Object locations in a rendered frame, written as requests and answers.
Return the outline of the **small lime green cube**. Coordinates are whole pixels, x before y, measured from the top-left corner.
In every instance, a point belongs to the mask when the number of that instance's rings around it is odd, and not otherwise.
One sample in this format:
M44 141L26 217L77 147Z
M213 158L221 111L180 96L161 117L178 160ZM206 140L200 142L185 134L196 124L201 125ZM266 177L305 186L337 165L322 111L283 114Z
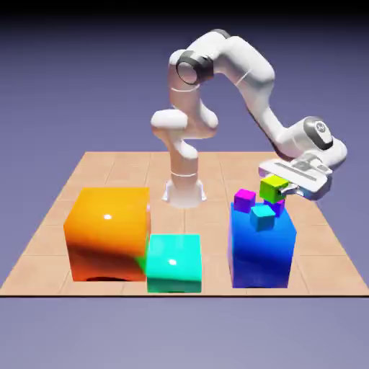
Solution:
M260 181L259 196L269 203L277 203L285 199L280 190L286 188L289 181L274 174L264 177Z

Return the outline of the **large turquoise box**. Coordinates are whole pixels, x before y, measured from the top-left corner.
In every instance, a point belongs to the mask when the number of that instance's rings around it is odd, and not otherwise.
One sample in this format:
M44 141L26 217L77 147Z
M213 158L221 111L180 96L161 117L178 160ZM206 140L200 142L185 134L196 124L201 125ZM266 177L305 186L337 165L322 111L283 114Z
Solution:
M146 259L150 293L199 293L202 252L198 234L153 234Z

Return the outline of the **small cyan cube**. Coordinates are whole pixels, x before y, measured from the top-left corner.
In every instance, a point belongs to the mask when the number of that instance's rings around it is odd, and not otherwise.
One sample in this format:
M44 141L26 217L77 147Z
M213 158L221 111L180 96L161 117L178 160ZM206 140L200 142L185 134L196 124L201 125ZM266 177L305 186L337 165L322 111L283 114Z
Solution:
M270 230L275 225L276 214L274 210L266 204L256 204L250 210L250 223L256 231Z

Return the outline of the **small purple cube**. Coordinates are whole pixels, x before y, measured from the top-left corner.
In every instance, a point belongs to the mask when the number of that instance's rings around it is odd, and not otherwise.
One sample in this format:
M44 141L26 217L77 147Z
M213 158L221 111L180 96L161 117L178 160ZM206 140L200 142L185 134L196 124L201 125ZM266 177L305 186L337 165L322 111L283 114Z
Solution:
M285 200L279 200L276 203L264 200L264 204L268 205L274 211L276 217L280 217L285 209Z

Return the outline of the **small magenta cube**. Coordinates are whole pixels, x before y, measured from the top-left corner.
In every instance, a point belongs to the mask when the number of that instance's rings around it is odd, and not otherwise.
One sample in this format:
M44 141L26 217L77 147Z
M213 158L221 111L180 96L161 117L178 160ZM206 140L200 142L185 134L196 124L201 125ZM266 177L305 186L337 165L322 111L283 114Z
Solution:
M256 193L250 190L239 189L234 195L234 210L250 213L256 203Z

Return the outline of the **large orange box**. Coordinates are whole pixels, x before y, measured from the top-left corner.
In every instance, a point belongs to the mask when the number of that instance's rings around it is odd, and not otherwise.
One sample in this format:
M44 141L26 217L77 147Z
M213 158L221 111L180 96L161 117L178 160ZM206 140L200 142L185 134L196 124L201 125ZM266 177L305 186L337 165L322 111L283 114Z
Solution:
M146 280L149 188L84 187L63 230L74 281Z

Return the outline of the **large blue box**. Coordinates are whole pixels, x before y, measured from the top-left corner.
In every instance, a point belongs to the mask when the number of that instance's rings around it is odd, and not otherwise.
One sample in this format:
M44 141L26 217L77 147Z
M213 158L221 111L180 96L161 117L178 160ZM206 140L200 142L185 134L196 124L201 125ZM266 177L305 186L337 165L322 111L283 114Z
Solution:
M230 209L228 267L233 288L286 288L296 229L283 210L272 228L257 230L252 213Z

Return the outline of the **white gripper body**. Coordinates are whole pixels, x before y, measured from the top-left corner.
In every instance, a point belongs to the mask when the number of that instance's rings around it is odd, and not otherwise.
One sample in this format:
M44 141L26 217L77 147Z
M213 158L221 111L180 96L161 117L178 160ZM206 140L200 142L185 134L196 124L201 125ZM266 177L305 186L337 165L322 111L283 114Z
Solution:
M259 175L267 177L274 174L298 185L294 195L308 200L318 200L331 189L332 170L319 159L294 159L291 162L282 159L270 159L259 164Z

